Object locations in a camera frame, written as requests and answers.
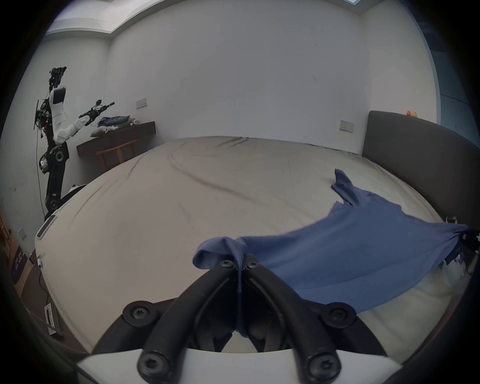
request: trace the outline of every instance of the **blue cloth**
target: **blue cloth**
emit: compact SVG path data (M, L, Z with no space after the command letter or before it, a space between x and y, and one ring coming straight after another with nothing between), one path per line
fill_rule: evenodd
M336 202L323 220L280 236L207 240L193 264L211 269L224 259L235 260L240 292L244 255L253 253L303 299L340 301L359 313L406 292L458 252L467 226L427 223L354 187L343 171L336 169L335 176L332 189L344 202Z
M100 121L97 124L97 127L112 127L112 126L118 126L119 124L125 123L128 121L128 116L115 116L115 117L102 117Z

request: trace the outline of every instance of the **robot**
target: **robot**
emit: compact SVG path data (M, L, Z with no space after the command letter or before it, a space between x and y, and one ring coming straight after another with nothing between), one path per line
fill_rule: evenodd
M111 103L103 106L101 104L102 100L97 100L95 106L80 115L74 123L63 127L66 121L63 112L63 101L67 88L65 86L59 87L59 84L66 69L67 67L60 67L53 68L50 71L48 96L43 100L40 108L38 108L37 102L35 113L35 127L42 131L42 136L43 133L45 134L48 143L47 151L38 162L42 173L49 173L47 195L45 197L45 206L48 211L45 215L45 220L83 187L79 186L63 198L61 197L65 163L70 157L67 140L75 136L82 127L91 124L100 113L115 104Z

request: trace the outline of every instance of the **orange object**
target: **orange object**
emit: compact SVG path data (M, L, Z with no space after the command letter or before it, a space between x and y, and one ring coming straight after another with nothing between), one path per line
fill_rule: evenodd
M116 152L117 153L117 157L118 157L118 160L119 160L119 163L118 164L121 164L123 163L123 155L122 155L122 148L125 148L125 147L130 147L131 150L132 150L132 155L133 157L135 157L135 149L133 147L133 145L137 142L137 139L135 140L132 140L132 141L129 141L128 143L125 143L125 144L122 144L122 145L119 145L119 146L116 146L116 147L113 147L113 148L110 148L110 149L106 149L105 151L99 151L96 153L96 155L98 157L100 157L102 159L102 164L103 164L103 169L105 170L105 172L108 171L108 166L107 166L107 162L105 160L105 155L106 154L109 154L111 152Z

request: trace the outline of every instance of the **white bed sheet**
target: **white bed sheet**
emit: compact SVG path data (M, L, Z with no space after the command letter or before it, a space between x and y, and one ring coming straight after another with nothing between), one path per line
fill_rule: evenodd
M330 188L335 168L405 213L441 221L411 187L358 155L265 139L178 140L108 171L61 208L36 240L47 287L91 351L126 304L177 297L203 274L192 265L202 241L281 234L327 216L341 201ZM452 295L444 272L436 270L360 318L402 362Z

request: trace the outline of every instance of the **gray headboard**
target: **gray headboard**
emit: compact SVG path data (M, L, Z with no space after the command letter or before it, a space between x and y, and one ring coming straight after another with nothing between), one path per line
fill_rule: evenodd
M480 228L480 148L407 115L371 111L363 157L401 178L443 217Z

